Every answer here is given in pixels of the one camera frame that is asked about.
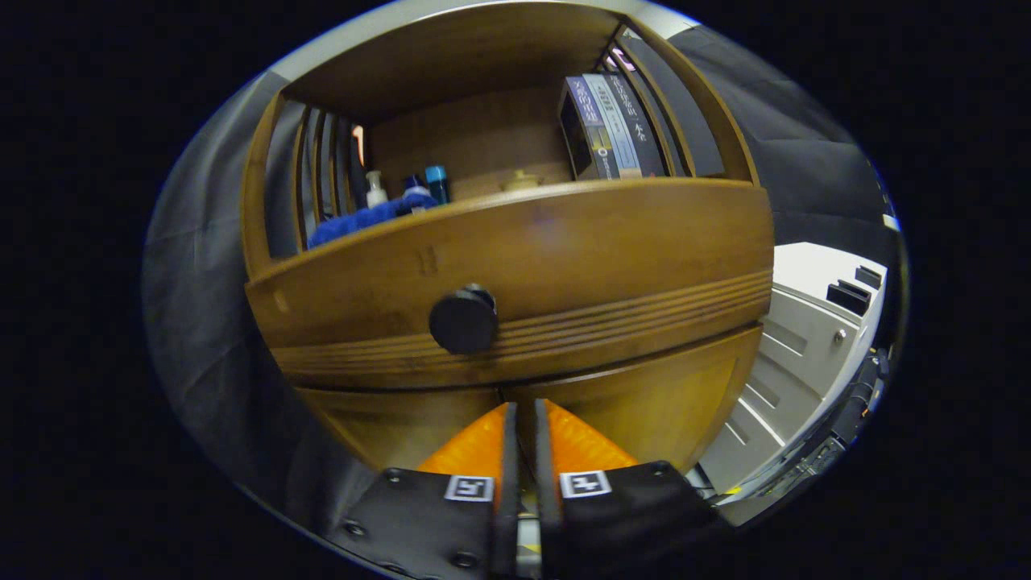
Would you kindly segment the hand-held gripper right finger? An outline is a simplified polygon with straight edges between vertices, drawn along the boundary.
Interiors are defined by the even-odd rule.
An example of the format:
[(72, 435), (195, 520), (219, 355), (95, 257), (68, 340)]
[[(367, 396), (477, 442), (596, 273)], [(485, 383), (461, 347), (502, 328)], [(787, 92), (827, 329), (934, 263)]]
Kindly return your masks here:
[(698, 579), (735, 528), (671, 463), (639, 460), (551, 400), (534, 401), (545, 579)]

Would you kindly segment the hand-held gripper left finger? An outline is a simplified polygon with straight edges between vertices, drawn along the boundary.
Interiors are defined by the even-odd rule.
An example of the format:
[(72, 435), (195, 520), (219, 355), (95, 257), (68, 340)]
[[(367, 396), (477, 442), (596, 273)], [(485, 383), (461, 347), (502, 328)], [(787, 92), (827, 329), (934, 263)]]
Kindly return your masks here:
[(350, 552), (410, 579), (516, 573), (516, 404), (497, 400), (346, 400), (325, 423), (372, 484), (346, 508)]

